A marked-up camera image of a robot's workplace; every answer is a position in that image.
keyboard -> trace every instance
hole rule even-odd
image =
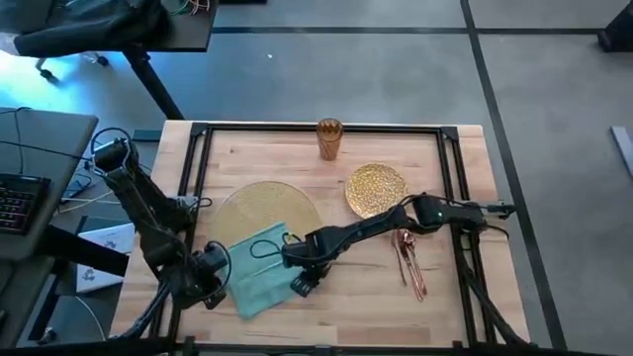
[[[26,235],[50,179],[0,173],[0,233]]]

gray floor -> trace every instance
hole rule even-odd
[[[465,25],[459,0],[269,0],[222,7],[217,26],[442,27]],[[599,28],[627,0],[471,0],[481,28]],[[505,132],[552,292],[572,349],[629,354],[633,334],[631,177],[608,133],[633,130],[633,54],[605,54],[594,36],[480,36]],[[163,119],[118,53],[103,69],[52,59],[53,86],[33,59],[0,54],[0,105],[94,114],[100,127],[159,129]],[[204,54],[157,53],[152,64],[194,120],[478,124],[500,195],[511,201],[490,114],[466,35],[214,35]],[[151,165],[155,145],[141,148]],[[96,196],[103,185],[85,194]],[[122,218],[92,205],[60,217]],[[509,223],[534,341],[547,328],[516,221]],[[116,290],[86,299],[107,325]],[[62,324],[64,316],[72,315]],[[63,299],[53,325],[64,342],[98,339],[89,314]]]

gold round placemat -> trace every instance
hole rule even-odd
[[[378,163],[354,171],[345,184],[347,204],[367,219],[385,212],[407,195],[407,182],[394,168]]]
[[[253,183],[233,193],[218,208],[209,238],[230,247],[279,222],[301,238],[322,227],[317,209],[299,189],[281,182]]]

